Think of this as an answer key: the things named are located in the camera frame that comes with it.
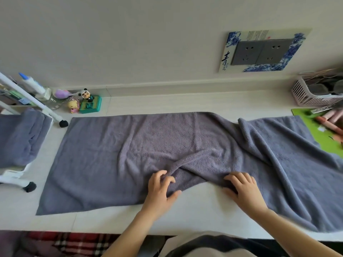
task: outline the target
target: towel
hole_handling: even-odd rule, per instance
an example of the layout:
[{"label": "towel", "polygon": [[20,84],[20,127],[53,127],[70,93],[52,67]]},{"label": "towel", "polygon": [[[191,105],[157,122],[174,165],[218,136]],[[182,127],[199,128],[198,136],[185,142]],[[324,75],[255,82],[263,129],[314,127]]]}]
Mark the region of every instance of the towel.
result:
[{"label": "towel", "polygon": [[0,114],[0,168],[25,166],[39,152],[52,119],[33,108],[20,115]]},{"label": "towel", "polygon": [[232,188],[225,175],[248,172],[275,212],[312,231],[343,229],[343,160],[321,150],[299,116],[238,124],[209,112],[73,118],[37,215],[143,203],[158,170],[175,177],[168,195],[205,181]]}]

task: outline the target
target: red plaid blanket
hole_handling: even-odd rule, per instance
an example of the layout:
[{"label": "red plaid blanket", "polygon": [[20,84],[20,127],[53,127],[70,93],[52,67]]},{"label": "red plaid blanket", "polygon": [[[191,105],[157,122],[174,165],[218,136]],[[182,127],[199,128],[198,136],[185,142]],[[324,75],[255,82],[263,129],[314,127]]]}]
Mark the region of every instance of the red plaid blanket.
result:
[{"label": "red plaid blanket", "polygon": [[119,237],[119,234],[29,232],[28,237],[38,241],[51,242],[66,255],[82,254],[100,257]]}]

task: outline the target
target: outlet cover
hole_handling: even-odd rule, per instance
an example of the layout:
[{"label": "outlet cover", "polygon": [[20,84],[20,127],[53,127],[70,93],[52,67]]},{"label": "outlet cover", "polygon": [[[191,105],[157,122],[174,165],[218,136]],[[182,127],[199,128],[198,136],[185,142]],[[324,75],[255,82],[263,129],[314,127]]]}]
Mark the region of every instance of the outlet cover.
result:
[{"label": "outlet cover", "polygon": [[260,64],[277,64],[288,51],[293,39],[265,40],[264,47],[256,61]]},{"label": "outlet cover", "polygon": [[240,41],[237,44],[231,65],[251,65],[256,61],[264,47],[265,41]]}]

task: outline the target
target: green cutting mat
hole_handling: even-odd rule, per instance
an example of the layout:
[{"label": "green cutting mat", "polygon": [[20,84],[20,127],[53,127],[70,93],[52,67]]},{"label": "green cutting mat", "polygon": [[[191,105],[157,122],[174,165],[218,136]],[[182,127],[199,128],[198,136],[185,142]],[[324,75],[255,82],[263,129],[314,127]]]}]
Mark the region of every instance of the green cutting mat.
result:
[{"label": "green cutting mat", "polygon": [[293,115],[298,115],[302,118],[305,125],[310,130],[313,138],[320,144],[322,150],[330,153],[336,153],[341,158],[343,158],[343,146],[338,141],[334,141],[331,138],[336,133],[328,129],[325,129],[325,131],[323,132],[321,130],[318,130],[321,125],[314,120],[316,116],[322,116],[326,112],[310,114],[310,110],[311,109],[308,108],[296,108],[292,109],[292,113]]}]

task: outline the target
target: desk surface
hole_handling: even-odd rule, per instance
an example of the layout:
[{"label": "desk surface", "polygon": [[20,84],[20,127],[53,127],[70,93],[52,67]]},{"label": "desk surface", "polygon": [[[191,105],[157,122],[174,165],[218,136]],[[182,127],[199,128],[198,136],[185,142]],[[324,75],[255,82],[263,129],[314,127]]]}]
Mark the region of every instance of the desk surface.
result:
[{"label": "desk surface", "polygon": [[[261,117],[292,115],[296,107],[293,97],[284,90],[250,92],[156,95],[104,98],[101,111],[80,115],[59,111],[67,120],[82,116],[111,116],[171,112],[209,111],[236,122],[242,117],[252,120]],[[37,159],[23,178],[34,181],[37,189],[31,193],[0,185],[0,230],[72,231],[115,233],[126,229],[140,210],[138,206],[107,207],[88,212],[35,216],[45,180],[53,163],[66,128],[53,126]],[[217,186],[196,185],[178,198],[172,209],[158,220],[150,234],[177,235],[191,231],[213,230],[245,238],[271,236],[246,216]],[[314,233],[311,237],[324,241],[343,241],[343,231]]]}]

